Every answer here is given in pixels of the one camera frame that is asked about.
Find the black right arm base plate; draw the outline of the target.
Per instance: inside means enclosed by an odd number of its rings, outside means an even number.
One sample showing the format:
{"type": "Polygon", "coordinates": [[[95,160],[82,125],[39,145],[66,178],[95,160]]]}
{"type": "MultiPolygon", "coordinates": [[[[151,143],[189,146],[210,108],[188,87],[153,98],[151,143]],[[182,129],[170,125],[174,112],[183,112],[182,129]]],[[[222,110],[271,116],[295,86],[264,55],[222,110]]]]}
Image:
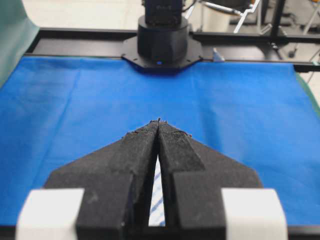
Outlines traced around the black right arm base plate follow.
{"type": "Polygon", "coordinates": [[[121,57],[146,72],[177,72],[203,59],[202,44],[190,36],[135,36],[124,40],[121,57]]]}

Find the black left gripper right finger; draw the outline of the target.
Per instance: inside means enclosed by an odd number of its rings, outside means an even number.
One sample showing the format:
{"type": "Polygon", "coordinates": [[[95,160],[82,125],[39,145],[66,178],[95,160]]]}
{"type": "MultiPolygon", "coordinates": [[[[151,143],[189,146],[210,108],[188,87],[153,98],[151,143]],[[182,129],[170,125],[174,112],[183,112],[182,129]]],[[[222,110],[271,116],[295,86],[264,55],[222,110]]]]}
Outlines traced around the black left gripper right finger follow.
{"type": "Polygon", "coordinates": [[[274,189],[252,168],[158,126],[169,240],[286,240],[286,217],[274,189]]]}

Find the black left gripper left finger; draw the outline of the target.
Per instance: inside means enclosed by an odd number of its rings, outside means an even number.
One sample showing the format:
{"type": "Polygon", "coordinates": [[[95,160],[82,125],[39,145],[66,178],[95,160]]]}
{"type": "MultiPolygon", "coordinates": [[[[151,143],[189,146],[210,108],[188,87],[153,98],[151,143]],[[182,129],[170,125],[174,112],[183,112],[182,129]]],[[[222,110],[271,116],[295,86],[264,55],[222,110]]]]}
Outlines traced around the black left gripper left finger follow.
{"type": "Polygon", "coordinates": [[[19,214],[18,240],[124,240],[148,226],[159,123],[54,170],[19,214]]]}

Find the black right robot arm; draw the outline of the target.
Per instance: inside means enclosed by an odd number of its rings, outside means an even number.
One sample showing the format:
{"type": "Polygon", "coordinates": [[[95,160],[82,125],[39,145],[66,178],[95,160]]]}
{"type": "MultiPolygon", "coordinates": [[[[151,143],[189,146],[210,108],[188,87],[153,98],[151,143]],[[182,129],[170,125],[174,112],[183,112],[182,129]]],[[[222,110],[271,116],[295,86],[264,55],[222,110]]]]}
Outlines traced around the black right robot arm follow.
{"type": "Polygon", "coordinates": [[[188,21],[182,16],[183,0],[143,0],[138,20],[137,51],[155,63],[172,64],[188,48],[188,21]]]}

